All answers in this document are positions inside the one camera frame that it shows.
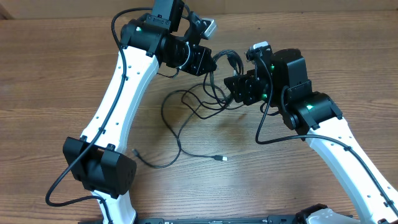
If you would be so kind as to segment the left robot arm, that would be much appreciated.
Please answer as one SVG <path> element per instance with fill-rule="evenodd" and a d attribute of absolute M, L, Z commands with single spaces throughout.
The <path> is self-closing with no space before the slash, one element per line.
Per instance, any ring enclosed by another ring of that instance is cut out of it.
<path fill-rule="evenodd" d="M 81 136 L 69 137 L 63 145 L 70 172 L 99 203 L 103 223 L 136 219 L 129 197 L 136 163 L 125 154 L 127 139 L 143 94 L 160 66 L 195 76 L 216 69 L 211 50 L 200 45 L 215 33 L 216 22 L 189 12 L 189 27 L 179 37 L 184 11 L 182 1 L 156 1 L 141 17 L 123 25 L 116 35 L 118 61 L 102 102 Z"/>

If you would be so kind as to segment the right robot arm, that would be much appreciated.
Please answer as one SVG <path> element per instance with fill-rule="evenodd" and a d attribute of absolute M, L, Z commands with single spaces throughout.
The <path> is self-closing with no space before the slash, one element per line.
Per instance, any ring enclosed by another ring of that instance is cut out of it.
<path fill-rule="evenodd" d="M 255 66 L 245 75 L 225 78 L 234 100 L 245 105 L 264 101 L 276 107 L 295 136 L 274 142 L 306 141 L 327 164 L 358 218 L 315 205 L 296 214 L 297 223 L 397 223 L 397 190 L 363 151 L 337 104 L 312 90 L 305 59 L 299 49 L 272 52 L 270 46 L 251 48 L 247 59 Z"/>

